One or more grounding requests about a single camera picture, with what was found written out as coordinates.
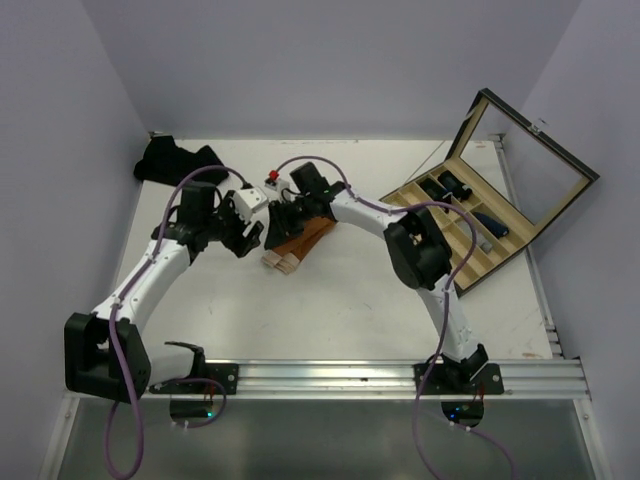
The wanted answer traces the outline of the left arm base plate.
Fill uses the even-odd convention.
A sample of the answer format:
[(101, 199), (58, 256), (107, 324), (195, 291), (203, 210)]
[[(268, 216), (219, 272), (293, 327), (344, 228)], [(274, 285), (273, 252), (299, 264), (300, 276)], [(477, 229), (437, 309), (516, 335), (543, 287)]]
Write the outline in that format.
[(228, 362), (207, 362), (198, 372), (198, 378), (208, 378), (222, 385), (227, 395), (237, 393), (239, 365)]

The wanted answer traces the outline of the grey underwear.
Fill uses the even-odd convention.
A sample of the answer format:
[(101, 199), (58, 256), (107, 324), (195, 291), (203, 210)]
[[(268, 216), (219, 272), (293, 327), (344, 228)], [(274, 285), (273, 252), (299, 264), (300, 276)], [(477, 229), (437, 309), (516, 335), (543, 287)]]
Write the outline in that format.
[[(465, 221), (458, 222), (459, 228), (464, 232), (464, 234), (471, 239), (472, 238), (472, 229)], [(481, 249), (485, 254), (489, 254), (493, 250), (492, 243), (480, 232), (476, 232), (476, 245), (479, 249)]]

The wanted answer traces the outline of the brown underwear cream waistband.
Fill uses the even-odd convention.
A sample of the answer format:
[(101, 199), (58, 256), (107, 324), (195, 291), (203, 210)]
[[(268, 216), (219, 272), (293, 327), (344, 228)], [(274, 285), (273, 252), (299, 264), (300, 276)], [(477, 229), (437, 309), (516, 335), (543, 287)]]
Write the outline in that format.
[(289, 275), (299, 267), (308, 253), (333, 230), (335, 225), (334, 221), (322, 217), (308, 220), (301, 236), (288, 240), (282, 246), (266, 250), (261, 261), (266, 266)]

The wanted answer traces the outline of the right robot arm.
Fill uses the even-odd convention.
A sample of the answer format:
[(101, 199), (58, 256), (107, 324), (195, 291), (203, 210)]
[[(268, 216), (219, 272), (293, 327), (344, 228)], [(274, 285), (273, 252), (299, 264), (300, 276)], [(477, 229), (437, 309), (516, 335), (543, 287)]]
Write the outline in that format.
[(433, 357), (441, 358), (442, 365), (432, 379), (461, 393), (476, 386), (488, 354), (459, 302), (453, 251), (428, 208), (369, 200), (344, 180), (329, 183), (311, 162), (293, 170), (291, 179), (298, 192), (268, 204), (265, 248), (273, 250), (300, 237), (306, 222), (315, 218), (358, 227), (382, 239), (397, 278), (416, 291), (439, 333)]

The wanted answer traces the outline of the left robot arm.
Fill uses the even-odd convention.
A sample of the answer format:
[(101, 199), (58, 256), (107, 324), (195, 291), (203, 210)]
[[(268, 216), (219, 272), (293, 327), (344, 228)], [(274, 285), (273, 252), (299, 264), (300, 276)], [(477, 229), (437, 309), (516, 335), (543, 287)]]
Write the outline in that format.
[(268, 203), (250, 184), (218, 197), (217, 188), (191, 181), (173, 193), (161, 223), (134, 269), (89, 313), (74, 313), (64, 326), (68, 390), (130, 403), (151, 387), (175, 382), (185, 392), (208, 379), (202, 347), (167, 341), (145, 346), (142, 332), (165, 294), (213, 242), (242, 258), (260, 244), (255, 214)]

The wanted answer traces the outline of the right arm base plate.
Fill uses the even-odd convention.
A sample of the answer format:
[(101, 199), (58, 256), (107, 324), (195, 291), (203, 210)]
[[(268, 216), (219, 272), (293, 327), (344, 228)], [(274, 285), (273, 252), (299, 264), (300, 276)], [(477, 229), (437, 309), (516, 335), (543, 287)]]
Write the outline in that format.
[(505, 392), (498, 364), (487, 363), (472, 379), (451, 365), (436, 363), (431, 371), (422, 395), (502, 395)]

